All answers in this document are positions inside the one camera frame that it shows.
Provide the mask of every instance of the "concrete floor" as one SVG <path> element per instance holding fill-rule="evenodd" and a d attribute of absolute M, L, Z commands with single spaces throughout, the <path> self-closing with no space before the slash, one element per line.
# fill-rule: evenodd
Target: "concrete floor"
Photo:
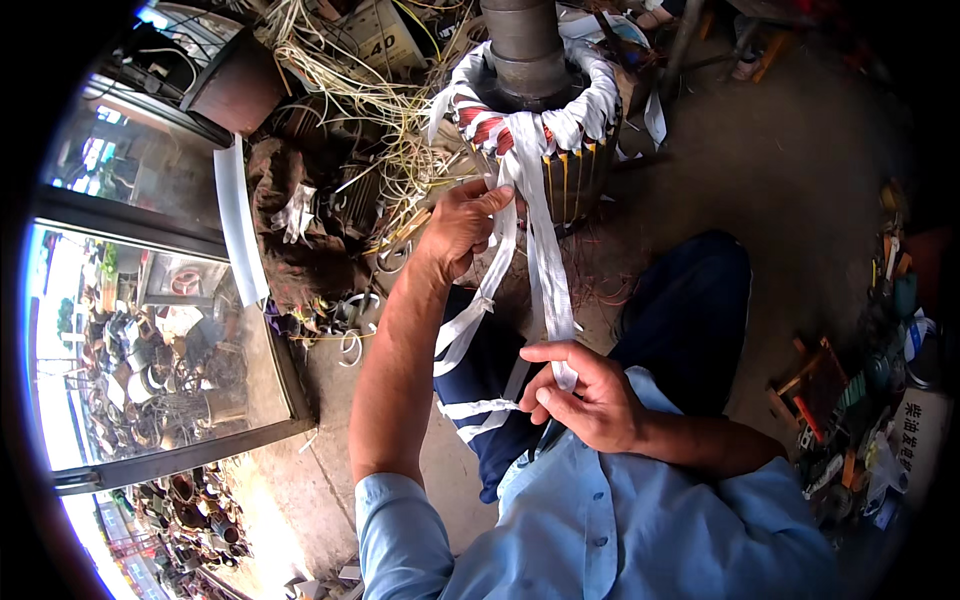
<path fill-rule="evenodd" d="M 719 66 L 694 72 L 668 112 L 661 152 L 669 159 L 613 174 L 607 193 L 616 202 L 601 203 L 591 227 L 563 243 L 576 262 L 576 273 L 567 267 L 581 339 L 606 351 L 616 308 L 601 308 L 588 287 L 612 295 L 636 281 L 651 256 L 705 229 L 736 235 L 750 253 L 754 283 L 727 413 L 787 447 L 794 436 L 771 412 L 764 388 L 793 360 L 797 332 L 826 333 L 838 347 L 852 343 L 870 281 L 877 193 L 885 179 L 907 175 L 895 103 L 836 58 L 815 56 L 812 45 L 788 53 L 761 84 L 718 83 Z M 729 43 L 714 34 L 695 42 L 690 58 L 724 48 Z M 624 131 L 627 155 L 651 153 L 648 138 Z M 500 298 L 525 299 L 523 262 L 515 261 Z M 482 261 L 478 267 L 482 273 Z M 234 471 L 256 558 L 223 575 L 253 597 L 276 597 L 276 586 L 297 573 L 322 577 L 356 552 L 347 426 L 359 370 L 337 366 L 338 349 L 319 343 L 309 352 L 308 393 L 322 412 L 312 445 L 298 453 L 305 434 L 271 444 L 242 457 Z M 459 553 L 493 527 L 496 507 L 478 500 L 476 459 L 436 408 L 421 465 Z"/>

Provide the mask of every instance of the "shirt sleeve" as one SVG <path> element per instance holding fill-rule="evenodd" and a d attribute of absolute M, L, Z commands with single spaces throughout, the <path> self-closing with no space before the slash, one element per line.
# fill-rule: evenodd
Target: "shirt sleeve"
<path fill-rule="evenodd" d="M 730 597 L 768 587 L 791 589 L 797 597 L 834 596 L 833 550 L 818 531 L 786 460 L 777 457 L 753 473 L 719 482 L 717 495 L 744 524 L 737 558 L 753 565 L 754 576 L 739 582 L 744 589 L 728 589 Z"/>
<path fill-rule="evenodd" d="M 374 473 L 355 495 L 365 600 L 438 597 L 453 555 L 423 488 L 404 475 Z"/>

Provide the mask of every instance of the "shoe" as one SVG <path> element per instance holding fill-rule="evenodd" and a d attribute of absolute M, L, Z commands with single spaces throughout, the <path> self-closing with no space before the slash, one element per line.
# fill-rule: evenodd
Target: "shoe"
<path fill-rule="evenodd" d="M 653 31 L 660 25 L 672 23 L 674 16 L 666 11 L 664 7 L 656 7 L 652 11 L 645 12 L 636 18 L 636 25 L 645 32 Z"/>
<path fill-rule="evenodd" d="M 759 68 L 760 68 L 759 60 L 754 60 L 753 62 L 744 62 L 743 60 L 741 60 L 736 64 L 736 68 L 733 70 L 732 76 L 734 79 L 736 79 L 739 82 L 746 82 L 746 81 L 749 81 L 750 78 L 754 76 L 754 74 L 759 70 Z"/>

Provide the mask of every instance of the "right hand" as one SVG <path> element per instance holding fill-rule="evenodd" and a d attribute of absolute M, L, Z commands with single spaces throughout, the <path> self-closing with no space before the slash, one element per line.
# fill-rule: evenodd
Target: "right hand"
<path fill-rule="evenodd" d="M 647 409 L 619 363 L 572 340 L 522 348 L 520 357 L 532 363 L 565 360 L 579 374 L 573 391 L 581 397 L 557 387 L 549 364 L 537 373 L 520 400 L 533 424 L 553 417 L 594 450 L 633 451 Z"/>
<path fill-rule="evenodd" d="M 467 272 L 473 255 L 487 249 L 493 231 L 490 216 L 513 198 L 513 187 L 504 185 L 488 191 L 483 180 L 468 181 L 443 192 L 414 257 L 425 257 L 439 269 L 444 283 L 453 283 Z"/>

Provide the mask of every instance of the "tree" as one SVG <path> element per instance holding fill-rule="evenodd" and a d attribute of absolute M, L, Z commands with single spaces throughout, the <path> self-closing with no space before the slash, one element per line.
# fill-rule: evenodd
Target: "tree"
<path fill-rule="evenodd" d="M 73 301 L 64 298 L 60 301 L 60 310 L 57 311 L 57 333 L 73 333 Z M 66 349 L 73 347 L 73 342 L 63 342 Z"/>

